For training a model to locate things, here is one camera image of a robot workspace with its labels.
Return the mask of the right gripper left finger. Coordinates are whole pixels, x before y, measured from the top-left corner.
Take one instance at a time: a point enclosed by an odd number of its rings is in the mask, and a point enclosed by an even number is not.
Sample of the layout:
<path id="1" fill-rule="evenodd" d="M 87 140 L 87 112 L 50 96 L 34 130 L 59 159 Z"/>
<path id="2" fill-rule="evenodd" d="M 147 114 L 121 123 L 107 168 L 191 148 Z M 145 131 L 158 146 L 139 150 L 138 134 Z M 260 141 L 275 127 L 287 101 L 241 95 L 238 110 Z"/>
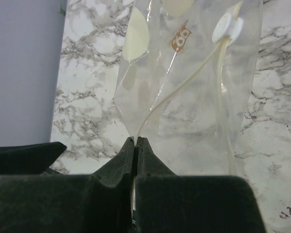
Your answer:
<path id="1" fill-rule="evenodd" d="M 0 233 L 131 233 L 134 143 L 93 174 L 0 175 Z"/>

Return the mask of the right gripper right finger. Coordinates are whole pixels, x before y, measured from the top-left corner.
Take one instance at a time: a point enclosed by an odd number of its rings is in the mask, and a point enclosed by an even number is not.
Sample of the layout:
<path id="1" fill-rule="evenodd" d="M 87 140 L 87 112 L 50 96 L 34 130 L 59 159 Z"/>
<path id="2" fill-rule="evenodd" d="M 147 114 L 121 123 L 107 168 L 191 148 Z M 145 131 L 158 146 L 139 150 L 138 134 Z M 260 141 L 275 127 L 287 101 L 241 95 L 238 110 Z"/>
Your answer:
<path id="1" fill-rule="evenodd" d="M 254 193 L 237 176 L 178 176 L 139 137 L 135 180 L 139 233 L 264 233 Z"/>

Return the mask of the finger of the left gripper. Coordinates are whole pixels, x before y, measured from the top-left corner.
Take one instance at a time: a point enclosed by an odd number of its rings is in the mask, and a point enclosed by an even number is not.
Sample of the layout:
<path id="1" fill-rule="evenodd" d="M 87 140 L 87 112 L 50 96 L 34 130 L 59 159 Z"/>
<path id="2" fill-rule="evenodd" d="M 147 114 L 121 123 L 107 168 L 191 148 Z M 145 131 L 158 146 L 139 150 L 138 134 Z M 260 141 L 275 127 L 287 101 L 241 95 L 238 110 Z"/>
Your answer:
<path id="1" fill-rule="evenodd" d="M 59 175 L 50 166 L 66 148 L 61 142 L 0 147 L 0 175 Z"/>

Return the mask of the clear polka dot zip bag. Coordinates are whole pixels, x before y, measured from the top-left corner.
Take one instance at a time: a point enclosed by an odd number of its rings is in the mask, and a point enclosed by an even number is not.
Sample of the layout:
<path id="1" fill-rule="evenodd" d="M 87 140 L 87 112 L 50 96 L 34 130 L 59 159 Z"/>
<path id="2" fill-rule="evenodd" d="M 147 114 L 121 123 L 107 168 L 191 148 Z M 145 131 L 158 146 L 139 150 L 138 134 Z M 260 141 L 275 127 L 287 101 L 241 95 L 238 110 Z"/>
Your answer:
<path id="1" fill-rule="evenodd" d="M 260 0 L 136 0 L 114 102 L 140 151 L 178 175 L 237 175 Z"/>

